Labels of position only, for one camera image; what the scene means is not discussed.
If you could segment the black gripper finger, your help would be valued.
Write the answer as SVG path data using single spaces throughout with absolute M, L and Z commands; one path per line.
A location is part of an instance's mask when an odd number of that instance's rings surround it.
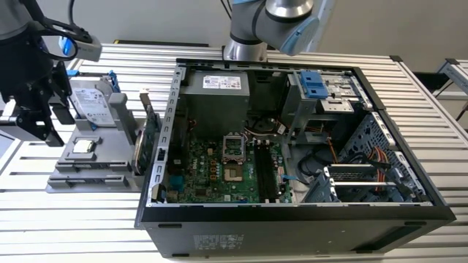
M 19 110 L 15 119 L 17 126 L 43 141 L 50 147 L 63 146 L 63 141 L 54 130 L 50 120 L 50 110 Z
M 49 105 L 51 106 L 54 116 L 61 124 L 73 124 L 74 119 L 69 112 L 69 96 L 71 95 L 71 88 L 62 61 L 58 61 L 51 68 L 49 87 L 51 90 Z

